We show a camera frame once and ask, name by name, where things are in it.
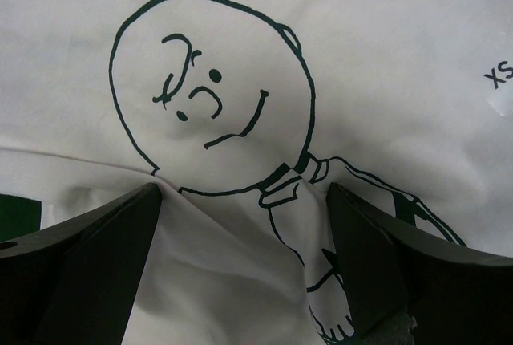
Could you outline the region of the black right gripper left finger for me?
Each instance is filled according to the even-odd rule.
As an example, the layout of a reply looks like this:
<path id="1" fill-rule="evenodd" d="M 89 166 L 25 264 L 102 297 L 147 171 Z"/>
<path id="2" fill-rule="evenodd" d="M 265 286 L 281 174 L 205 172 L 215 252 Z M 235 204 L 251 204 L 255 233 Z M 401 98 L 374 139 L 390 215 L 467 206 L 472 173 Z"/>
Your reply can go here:
<path id="1" fill-rule="evenodd" d="M 1 244 L 3 344 L 123 341 L 160 214 L 158 185 Z"/>

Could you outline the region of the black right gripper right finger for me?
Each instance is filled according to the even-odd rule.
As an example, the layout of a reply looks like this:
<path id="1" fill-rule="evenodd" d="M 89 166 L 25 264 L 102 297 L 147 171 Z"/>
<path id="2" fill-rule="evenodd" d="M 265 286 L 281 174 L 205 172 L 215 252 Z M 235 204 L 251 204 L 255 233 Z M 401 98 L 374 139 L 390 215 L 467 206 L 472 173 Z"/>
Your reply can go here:
<path id="1" fill-rule="evenodd" d="M 327 206 L 360 344 L 511 343 L 511 258 L 435 237 L 337 184 Z"/>

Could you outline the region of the white green raglan t-shirt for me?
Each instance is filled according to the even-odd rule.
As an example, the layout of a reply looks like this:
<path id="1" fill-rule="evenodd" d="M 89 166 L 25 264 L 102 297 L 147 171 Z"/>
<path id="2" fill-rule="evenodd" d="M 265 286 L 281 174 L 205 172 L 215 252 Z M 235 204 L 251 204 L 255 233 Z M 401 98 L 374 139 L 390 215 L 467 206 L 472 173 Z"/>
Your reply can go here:
<path id="1" fill-rule="evenodd" d="M 1 190 L 164 195 L 126 344 L 351 344 L 325 196 L 512 254 L 512 0 L 1 0 Z"/>

